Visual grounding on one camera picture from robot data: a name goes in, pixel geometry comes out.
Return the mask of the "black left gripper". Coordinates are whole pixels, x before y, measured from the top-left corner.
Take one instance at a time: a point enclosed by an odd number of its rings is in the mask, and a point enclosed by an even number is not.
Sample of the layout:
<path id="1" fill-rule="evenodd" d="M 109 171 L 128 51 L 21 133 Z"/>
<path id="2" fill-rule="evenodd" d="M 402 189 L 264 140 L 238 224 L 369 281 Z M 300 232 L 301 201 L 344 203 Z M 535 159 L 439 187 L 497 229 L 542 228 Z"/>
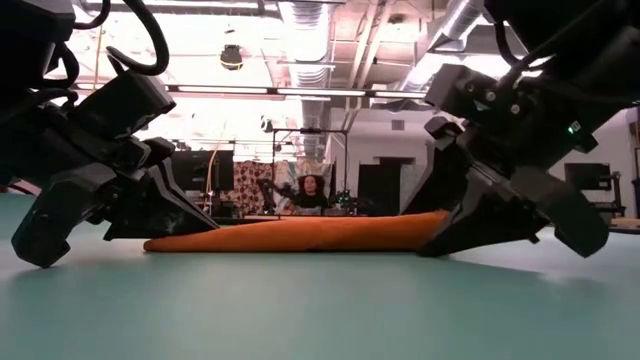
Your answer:
<path id="1" fill-rule="evenodd" d="M 176 183 L 175 149 L 162 137 L 105 137 L 54 106 L 3 115 L 1 181 L 18 178 L 40 188 L 11 238 L 18 258 L 52 266 L 86 220 L 109 221 L 107 241 L 218 229 Z"/>

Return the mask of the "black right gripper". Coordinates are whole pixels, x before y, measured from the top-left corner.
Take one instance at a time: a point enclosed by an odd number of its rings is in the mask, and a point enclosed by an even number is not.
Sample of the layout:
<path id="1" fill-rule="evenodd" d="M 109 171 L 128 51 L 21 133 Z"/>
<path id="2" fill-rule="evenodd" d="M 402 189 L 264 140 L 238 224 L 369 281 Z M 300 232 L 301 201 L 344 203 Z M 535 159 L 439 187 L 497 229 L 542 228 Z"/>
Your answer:
<path id="1" fill-rule="evenodd" d="M 426 169 L 401 214 L 450 211 L 418 254 L 442 257 L 524 239 L 537 243 L 547 225 L 582 257 L 600 250 L 609 236 L 604 220 L 579 190 L 549 172 L 591 141 L 598 121 L 564 101 L 483 101 L 475 107 L 466 134 L 469 170 L 456 144 L 461 127 L 443 116 L 424 125 Z"/>

